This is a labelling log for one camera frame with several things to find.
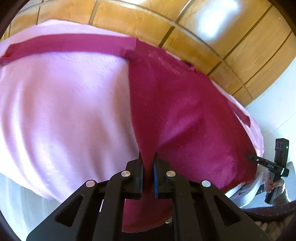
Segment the magenta cloth strip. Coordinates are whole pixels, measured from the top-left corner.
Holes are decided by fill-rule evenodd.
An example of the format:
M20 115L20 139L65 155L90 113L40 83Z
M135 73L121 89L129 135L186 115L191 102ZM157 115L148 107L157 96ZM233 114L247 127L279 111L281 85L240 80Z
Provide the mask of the magenta cloth strip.
M133 128L144 163L141 200L126 200L123 231L140 232L171 216L171 201L153 194L155 152L187 179L210 180L222 191L254 179L256 154L235 116L250 119L213 86L210 79L182 61L135 38L96 34L40 36L11 45L0 64L46 52L100 52L129 60Z

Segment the metal screw head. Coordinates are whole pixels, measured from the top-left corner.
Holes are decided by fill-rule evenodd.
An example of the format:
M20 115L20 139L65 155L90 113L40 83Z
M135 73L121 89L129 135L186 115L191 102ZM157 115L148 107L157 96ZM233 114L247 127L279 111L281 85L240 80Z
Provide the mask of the metal screw head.
M95 183L93 180L89 180L89 181L86 182L85 185L86 185L88 188L91 188L91 187L93 187L95 184L96 184L96 183Z
M129 171L123 171L123 172L121 173L121 175L122 175L123 177L128 177L130 174L131 174L131 173L130 173Z
M208 187L211 186L211 182L208 181L208 180L204 180L204 181L202 181L202 185L203 185L205 188L208 188Z
M176 173L174 171L167 171L166 174L168 177L174 177L176 175Z

